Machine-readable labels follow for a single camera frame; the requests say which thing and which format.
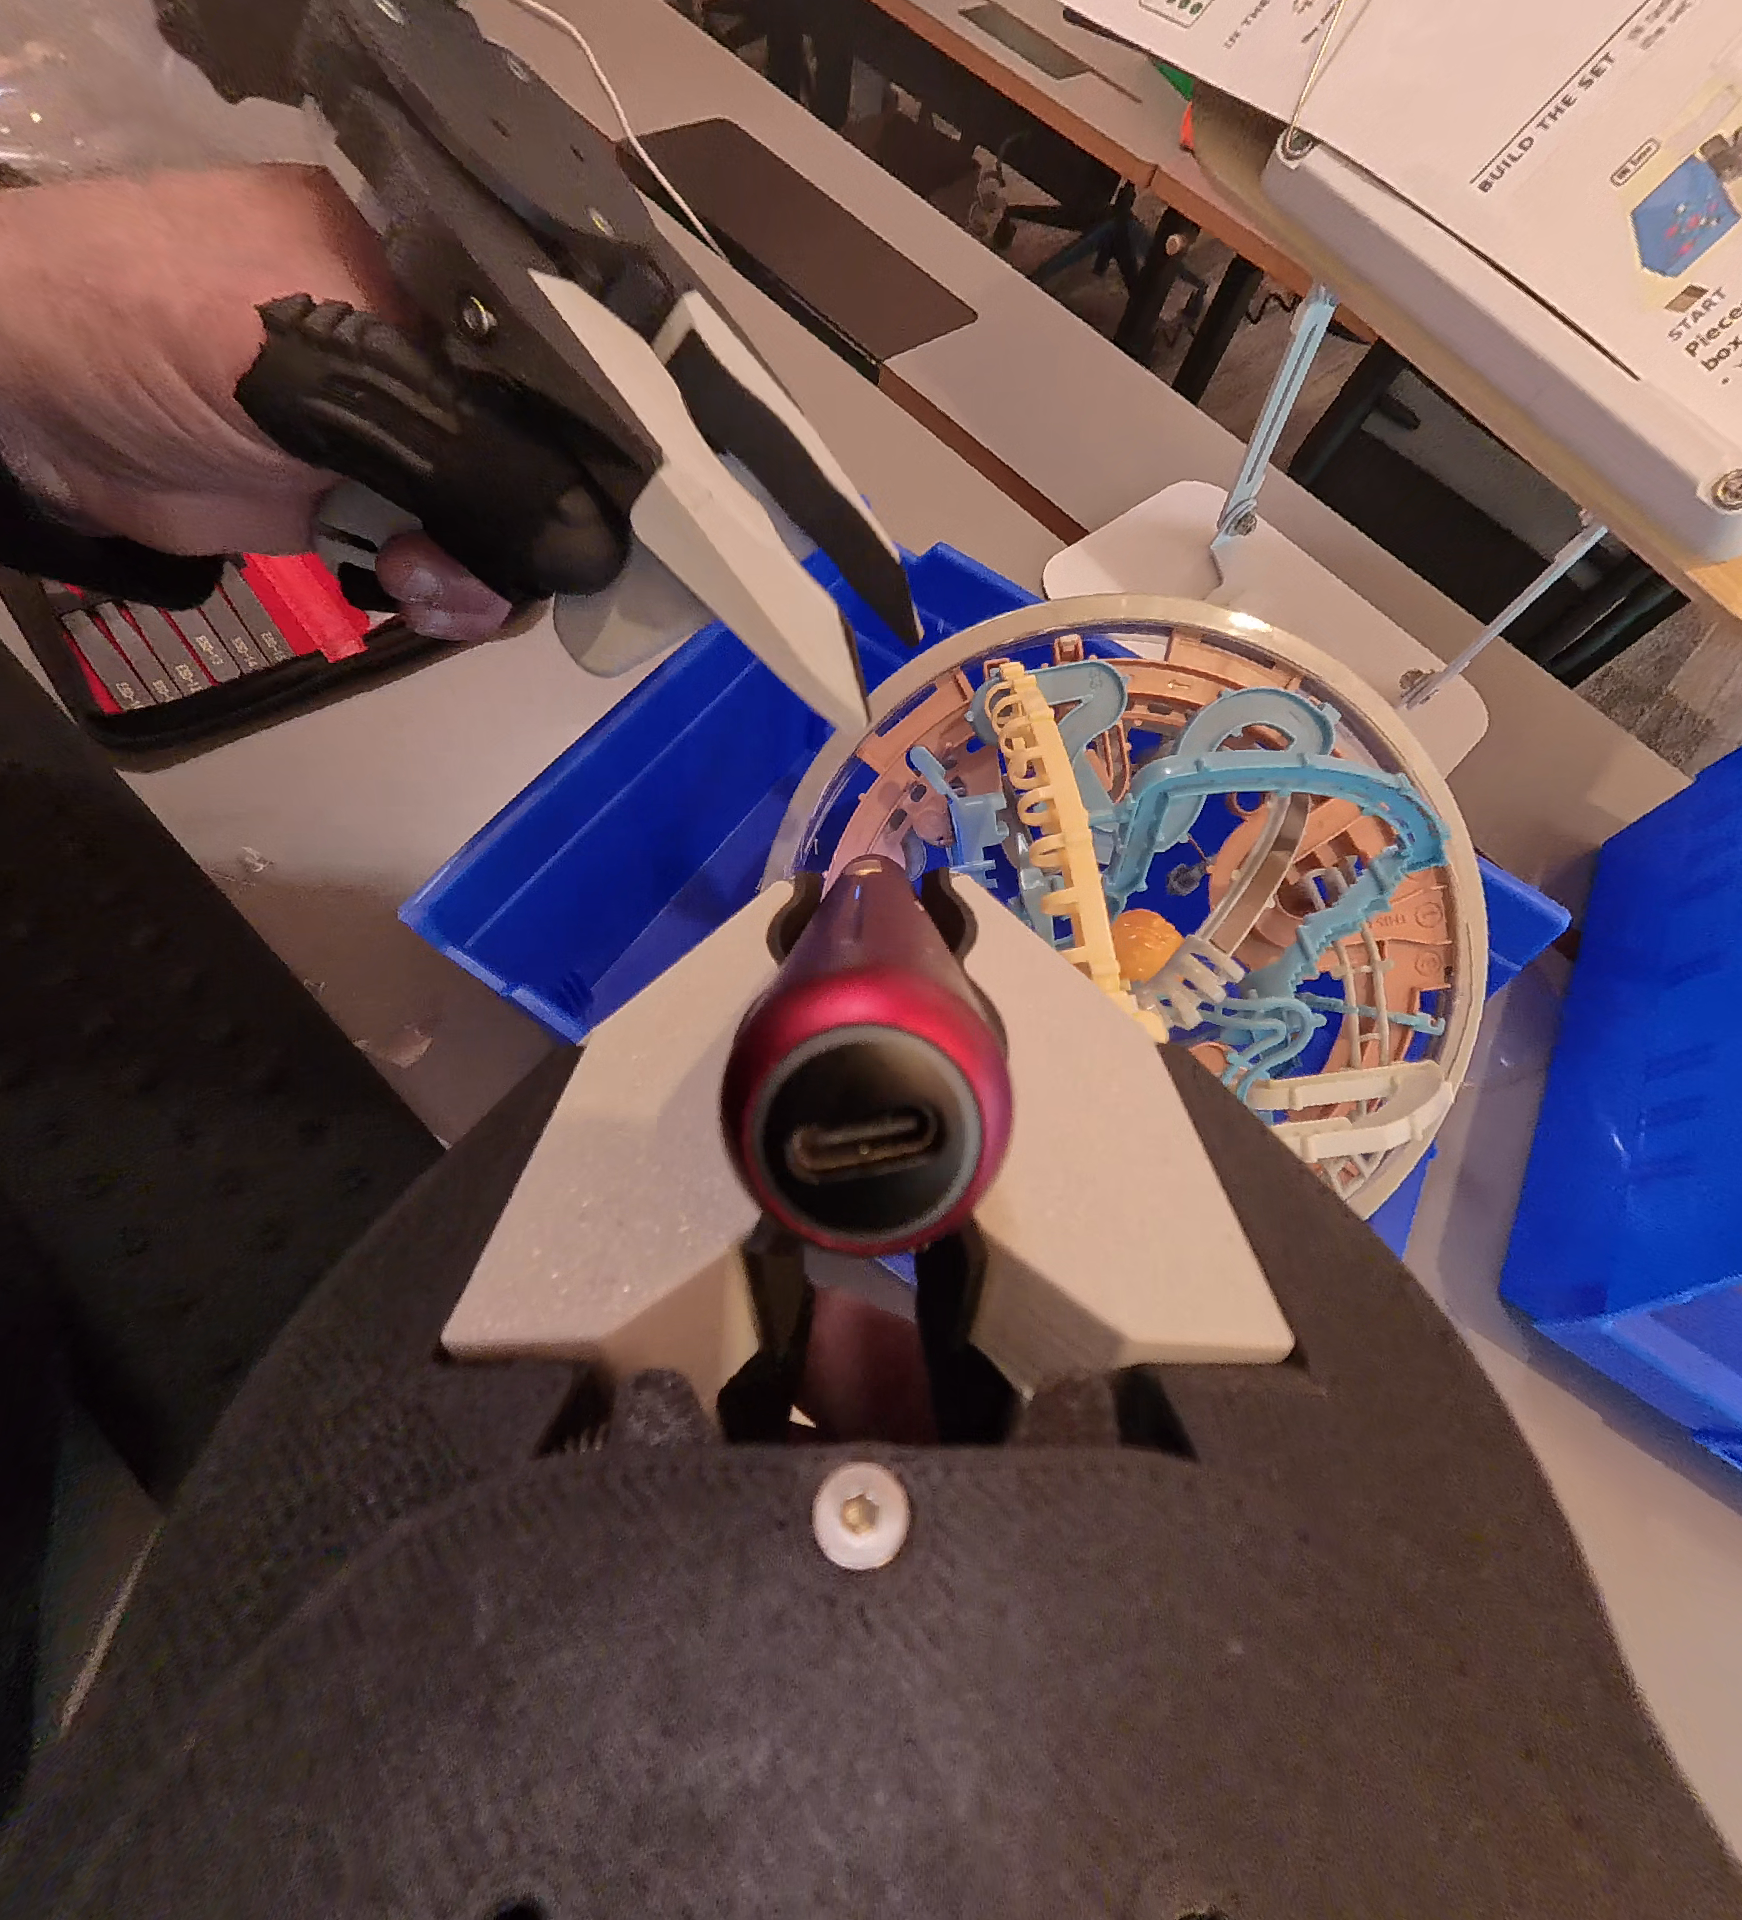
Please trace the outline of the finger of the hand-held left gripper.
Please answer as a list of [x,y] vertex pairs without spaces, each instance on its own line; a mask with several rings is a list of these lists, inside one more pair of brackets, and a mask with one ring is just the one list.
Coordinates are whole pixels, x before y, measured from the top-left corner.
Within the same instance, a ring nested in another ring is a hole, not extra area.
[[588,595],[560,593],[550,605],[571,658],[596,679],[619,679],[716,619],[833,728],[866,728],[868,696],[845,614],[753,485],[714,451],[675,373],[691,370],[688,354],[701,350],[713,371],[803,447],[823,482],[845,479],[837,460],[794,421],[789,398],[705,297],[682,295],[649,343],[579,282],[548,270],[535,270],[534,282],[659,451],[629,509],[633,545],[619,579]]
[[897,543],[758,354],[702,292],[682,292],[652,350],[688,419],[732,457],[903,644],[923,635]]

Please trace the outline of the black wrist rest pad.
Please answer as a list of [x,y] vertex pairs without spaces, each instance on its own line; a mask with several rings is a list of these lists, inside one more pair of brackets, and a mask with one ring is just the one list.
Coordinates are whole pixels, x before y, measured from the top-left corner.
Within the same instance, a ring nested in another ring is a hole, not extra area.
[[0,642],[0,1254],[148,1493],[441,1154]]

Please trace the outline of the clear plastic bag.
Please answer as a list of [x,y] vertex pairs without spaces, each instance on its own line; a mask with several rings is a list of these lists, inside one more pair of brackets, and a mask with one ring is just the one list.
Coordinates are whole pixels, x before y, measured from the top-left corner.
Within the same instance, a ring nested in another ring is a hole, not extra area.
[[0,2],[0,163],[22,175],[320,158],[299,110],[225,103],[148,2]]

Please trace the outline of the clear ball maze puzzle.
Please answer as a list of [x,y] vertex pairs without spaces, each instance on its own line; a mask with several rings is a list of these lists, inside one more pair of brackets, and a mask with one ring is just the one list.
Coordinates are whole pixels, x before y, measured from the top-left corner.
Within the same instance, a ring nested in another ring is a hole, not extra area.
[[1436,1151],[1490,956],[1449,785],[1375,670],[1257,615],[1002,611],[873,693],[762,876],[969,878],[1208,1069],[1366,1223]]

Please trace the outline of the black square pad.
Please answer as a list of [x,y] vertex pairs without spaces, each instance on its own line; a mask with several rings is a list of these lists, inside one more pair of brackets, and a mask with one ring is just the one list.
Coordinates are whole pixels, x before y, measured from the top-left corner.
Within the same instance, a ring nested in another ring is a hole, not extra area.
[[923,266],[728,119],[619,141],[655,202],[702,221],[732,266],[861,376],[977,323]]

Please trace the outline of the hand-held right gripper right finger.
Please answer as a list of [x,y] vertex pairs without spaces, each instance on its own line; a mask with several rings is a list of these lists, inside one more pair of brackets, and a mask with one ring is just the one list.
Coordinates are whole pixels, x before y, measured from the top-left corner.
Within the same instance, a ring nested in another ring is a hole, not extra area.
[[1294,1337],[1150,1041],[964,876],[925,892],[971,927],[964,967],[1002,1021],[1012,1137],[971,1219],[919,1250],[937,1372],[985,1360],[1008,1390],[1133,1364],[1276,1364]]

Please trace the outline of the red electric screwdriver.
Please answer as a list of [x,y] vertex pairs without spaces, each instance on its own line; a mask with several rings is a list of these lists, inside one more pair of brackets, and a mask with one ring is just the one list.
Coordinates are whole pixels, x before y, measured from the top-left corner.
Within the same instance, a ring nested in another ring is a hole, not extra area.
[[801,875],[776,962],[718,1089],[724,1148],[762,1213],[810,1246],[915,1252],[962,1228],[1014,1134],[999,1015],[968,973],[975,918],[947,871],[860,857]]

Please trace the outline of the person's left hand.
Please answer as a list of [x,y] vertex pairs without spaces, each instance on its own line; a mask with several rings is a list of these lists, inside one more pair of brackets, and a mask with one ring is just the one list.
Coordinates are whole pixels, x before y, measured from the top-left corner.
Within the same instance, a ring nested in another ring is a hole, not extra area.
[[299,556],[333,477],[235,398],[261,307],[407,326],[380,243],[314,164],[0,190],[0,457],[45,514],[172,557]]

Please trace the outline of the white document stand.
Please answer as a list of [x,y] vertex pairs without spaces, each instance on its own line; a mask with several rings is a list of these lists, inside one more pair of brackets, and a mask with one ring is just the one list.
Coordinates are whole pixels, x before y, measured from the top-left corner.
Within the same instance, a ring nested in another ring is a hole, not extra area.
[[1674,588],[1742,619],[1742,457],[1680,403],[1619,371],[1574,326],[1360,168],[1225,94],[1194,108],[1194,158],[1308,285],[1291,347],[1229,488],[1155,492],[1061,549],[1043,574],[1058,603],[1125,595],[1211,603],[1242,635],[1315,642],[1403,718],[1449,776],[1485,736],[1470,667],[1378,611],[1305,557],[1265,488],[1276,430],[1337,302],[1555,482],[1596,531],[1618,535]]

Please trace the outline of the instruction sheet board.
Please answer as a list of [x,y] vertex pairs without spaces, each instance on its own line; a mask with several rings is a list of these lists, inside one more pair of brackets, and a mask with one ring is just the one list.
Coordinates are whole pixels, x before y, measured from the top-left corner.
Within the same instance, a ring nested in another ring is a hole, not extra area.
[[1360,168],[1742,457],[1742,2],[1081,15]]

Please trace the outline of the blue plastic bin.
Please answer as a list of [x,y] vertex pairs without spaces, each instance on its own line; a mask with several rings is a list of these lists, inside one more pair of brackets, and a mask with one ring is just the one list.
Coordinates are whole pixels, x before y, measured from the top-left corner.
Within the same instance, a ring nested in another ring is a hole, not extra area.
[[1742,1473],[1742,746],[1614,835],[1502,1298]]
[[[925,645],[900,648],[818,564],[860,629],[873,693],[927,645],[1033,605],[949,547],[907,564]],[[765,883],[803,775],[836,736],[739,638],[710,626],[459,851],[401,908],[433,948],[580,1044],[724,925]],[[1567,927],[1567,912],[1477,855],[1488,996]],[[1373,1229],[1403,1254],[1436,1151]]]

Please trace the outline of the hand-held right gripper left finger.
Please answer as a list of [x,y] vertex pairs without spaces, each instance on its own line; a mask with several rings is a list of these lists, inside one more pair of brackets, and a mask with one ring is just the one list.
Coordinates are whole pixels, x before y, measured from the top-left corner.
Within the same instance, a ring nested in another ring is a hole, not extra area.
[[753,1246],[762,1205],[720,1128],[736,1028],[779,973],[769,934],[810,892],[775,880],[592,1030],[445,1323],[453,1360],[664,1369],[722,1390],[762,1360],[794,1390],[810,1283]]

